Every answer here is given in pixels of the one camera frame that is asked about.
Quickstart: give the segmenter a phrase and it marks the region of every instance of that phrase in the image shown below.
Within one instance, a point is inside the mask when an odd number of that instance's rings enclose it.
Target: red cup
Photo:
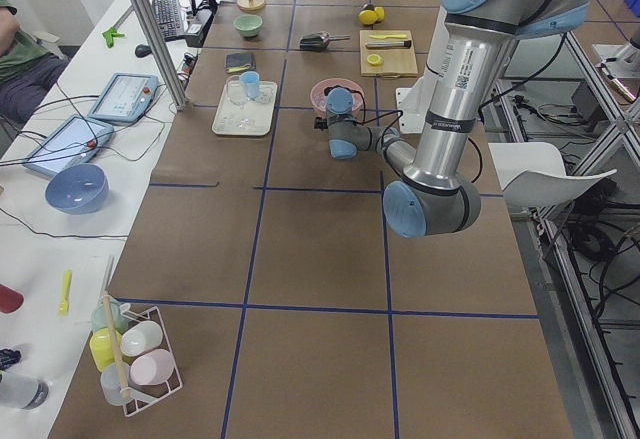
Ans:
[[[0,312],[9,314],[18,309],[23,302],[22,294],[0,284]]]

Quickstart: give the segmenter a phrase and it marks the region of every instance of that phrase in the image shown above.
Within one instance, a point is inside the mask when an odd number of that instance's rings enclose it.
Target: lemon slice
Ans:
[[[384,59],[380,54],[369,54],[367,56],[367,62],[372,66],[381,66],[384,63]]]

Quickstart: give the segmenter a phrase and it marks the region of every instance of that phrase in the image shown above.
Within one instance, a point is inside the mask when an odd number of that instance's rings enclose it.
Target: chair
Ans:
[[[547,207],[577,199],[612,169],[568,176],[560,151],[547,142],[489,143],[504,199],[509,205]]]
[[[58,47],[58,41],[60,38],[46,31],[33,31],[29,35],[36,41],[37,44],[46,47],[53,52],[60,59],[67,59],[67,56]]]

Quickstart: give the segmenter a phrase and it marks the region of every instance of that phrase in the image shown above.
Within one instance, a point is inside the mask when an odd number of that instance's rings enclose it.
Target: cutting board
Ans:
[[[374,39],[370,34],[406,34],[406,39]],[[411,47],[406,49],[367,49],[365,43],[375,41],[406,41],[411,40]],[[372,66],[367,62],[369,54],[379,54],[384,63],[380,66]],[[416,51],[413,47],[411,31],[401,30],[362,30],[360,31],[360,74],[362,76],[377,77],[416,77],[418,64],[416,63]]]

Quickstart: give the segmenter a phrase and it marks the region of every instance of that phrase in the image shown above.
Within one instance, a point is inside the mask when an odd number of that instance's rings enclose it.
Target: metal scoop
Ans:
[[[307,34],[300,39],[300,49],[303,51],[324,51],[331,41],[346,41],[351,36],[332,36],[326,31]]]

